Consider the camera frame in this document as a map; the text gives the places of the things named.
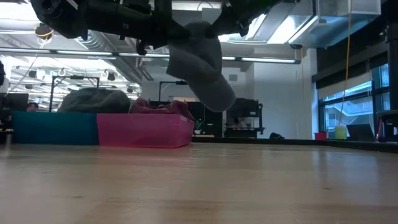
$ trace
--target fluorescent light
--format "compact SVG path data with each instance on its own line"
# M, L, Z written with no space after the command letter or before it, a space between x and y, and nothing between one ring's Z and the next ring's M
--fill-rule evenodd
M173 10L202 11L204 8L221 9L221 3L214 1L203 1L202 3L200 1L172 1L172 7Z
M73 85L67 86L67 88L75 91L78 91L80 89L78 86L73 86Z
M67 82L67 81L65 81L65 80L62 80L62 83L63 83L63 84L66 84L66 85L70 85L70 83Z
M141 57L154 57L154 58L170 58L168 54L146 54L145 56Z
M236 57L223 57L223 60L232 60L235 61Z
M125 56L125 57L140 57L139 54L137 53L119 53L119 56Z
M245 36L246 40L252 39L255 36L255 34L257 34L257 31L260 29L260 26L262 25L266 17L267 17L266 14L261 14L257 19L254 19L251 22L249 26L249 32Z
M310 22L308 22L303 28L301 28L292 38L288 40L288 43L294 42L298 37L300 37L310 26L318 20L318 16L314 16Z
M87 59L98 59L98 60L116 60L116 57L106 57L106 56L88 56Z
M286 43L296 30L294 19L288 16L283 23L275 30L272 37L267 41L268 44Z
M98 55L98 56L110 56L111 52L92 52L92 51L76 51L76 50L58 50L59 54L70 54L70 55Z
M49 50L41 50L41 49L14 49L14 48L5 48L0 47L0 52L12 52L12 53L30 53L30 54L49 54Z
M119 56L124 57L143 57L143 58L170 58L168 54L146 54L145 56L137 53L119 53Z
M296 60L277 58L242 58L242 62L295 63Z

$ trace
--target yellow cable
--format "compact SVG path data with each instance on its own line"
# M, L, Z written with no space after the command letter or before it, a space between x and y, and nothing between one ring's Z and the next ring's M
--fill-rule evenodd
M343 108L344 108L344 102L346 98L346 89L347 89L347 81L348 81L348 69L349 69L349 49L351 45L351 20L352 20L352 10L353 10L353 2L351 1L351 5L349 8L349 18L348 18L348 43L347 43L347 63L346 63L346 80L344 84L344 92L343 92L343 101L341 102L341 111L340 111L340 117L338 120L338 125L341 124L341 118L343 117Z
M48 35L52 34L53 32L54 32L54 30L51 30L50 32L48 32L48 33L46 33L46 34L41 34L41 35L36 34L36 36L37 36L37 37L45 37L45 36L48 36Z

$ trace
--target gray fabric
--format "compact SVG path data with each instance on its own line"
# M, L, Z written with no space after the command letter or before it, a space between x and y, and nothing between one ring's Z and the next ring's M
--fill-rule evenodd
M192 36L186 42L169 45L167 73L186 80L199 100L216 112L225 111L235 102L235 93L221 74L223 59L218 39L205 37L210 23L191 22L185 26Z
M57 112L128 113L130 99L119 90L84 88L67 95Z

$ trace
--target green object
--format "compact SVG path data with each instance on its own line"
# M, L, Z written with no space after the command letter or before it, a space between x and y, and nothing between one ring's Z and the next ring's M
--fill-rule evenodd
M96 114L14 112L14 143L98 145Z
M337 125L335 133L336 133L336 139L339 140L347 139L347 127L345 125Z

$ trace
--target desk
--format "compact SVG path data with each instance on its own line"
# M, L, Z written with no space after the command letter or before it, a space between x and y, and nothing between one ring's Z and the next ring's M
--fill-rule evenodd
M398 156L320 146L18 146L1 224L396 223Z

